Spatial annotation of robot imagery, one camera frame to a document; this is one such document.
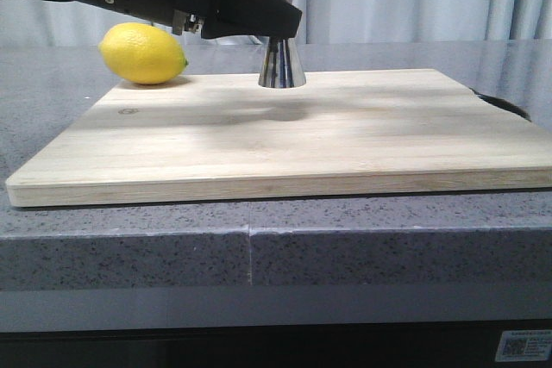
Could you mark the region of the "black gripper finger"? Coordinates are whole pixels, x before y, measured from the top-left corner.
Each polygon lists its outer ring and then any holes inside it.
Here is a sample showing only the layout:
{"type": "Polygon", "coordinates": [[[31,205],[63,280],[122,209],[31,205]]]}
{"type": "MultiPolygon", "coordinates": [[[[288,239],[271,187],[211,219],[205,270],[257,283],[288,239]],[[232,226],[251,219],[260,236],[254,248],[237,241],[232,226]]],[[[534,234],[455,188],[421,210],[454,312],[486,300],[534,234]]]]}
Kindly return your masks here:
{"type": "Polygon", "coordinates": [[[289,39],[296,36],[300,9],[286,0],[213,0],[201,36],[217,39],[234,35],[289,39]]]}

